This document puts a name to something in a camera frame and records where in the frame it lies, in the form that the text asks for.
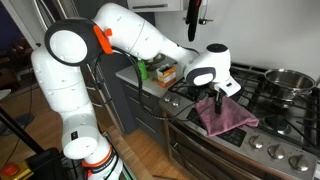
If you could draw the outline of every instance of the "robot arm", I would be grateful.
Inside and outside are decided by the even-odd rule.
[[[63,120],[62,146],[70,159],[84,159],[91,172],[88,179],[117,179],[122,161],[101,136],[79,68],[115,46],[140,59],[158,53],[177,61],[190,85],[212,83],[230,96],[240,89],[230,76],[227,47],[213,44],[198,56],[163,36],[135,13],[116,4],[106,4],[93,20],[67,19],[56,22],[45,34],[45,47],[32,53],[32,64],[39,85],[50,107]]]
[[[198,56],[166,38],[137,14],[112,3],[102,6],[92,21],[65,20],[52,25],[46,33],[46,47],[61,63],[78,66],[83,60],[95,59],[101,46],[104,47],[97,31],[92,32],[94,28],[104,34],[109,46],[118,47],[137,58],[148,60],[158,53],[172,58],[182,68],[190,85],[211,82],[214,89],[227,96],[240,89],[229,73],[231,61],[226,46],[209,45]]]

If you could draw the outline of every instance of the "cooking pot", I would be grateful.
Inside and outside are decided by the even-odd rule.
[[[310,76],[293,70],[271,69],[264,77],[263,89],[280,100],[290,101],[296,95],[309,95],[316,86]]]

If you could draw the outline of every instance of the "oven door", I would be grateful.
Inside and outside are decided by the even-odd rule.
[[[178,123],[167,124],[170,158],[198,179],[281,179],[205,144]]]

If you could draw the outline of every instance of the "dish towel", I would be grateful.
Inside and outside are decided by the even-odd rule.
[[[257,127],[259,124],[259,120],[253,114],[226,96],[222,98],[221,114],[215,113],[213,103],[213,98],[207,98],[196,104],[199,114],[211,105],[200,114],[200,120],[209,137],[219,135],[241,125]]]

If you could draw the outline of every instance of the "countertop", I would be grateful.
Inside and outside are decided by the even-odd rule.
[[[157,67],[160,67],[161,65],[166,63],[172,64],[170,63],[170,61],[171,60],[167,60],[167,61],[165,60],[162,63],[157,64]],[[178,65],[174,65],[174,66],[176,67],[176,79],[177,79],[176,81],[178,81],[183,77],[182,71],[180,66]],[[129,66],[121,71],[118,71],[116,73],[116,76],[138,87],[138,78],[134,71],[133,66]],[[160,85],[158,85],[156,77],[157,77],[156,72],[152,72],[152,73],[148,72],[148,79],[142,81],[142,89],[152,95],[157,96],[158,98],[161,98],[166,93],[166,91],[170,86],[168,86],[167,88],[161,87]]]

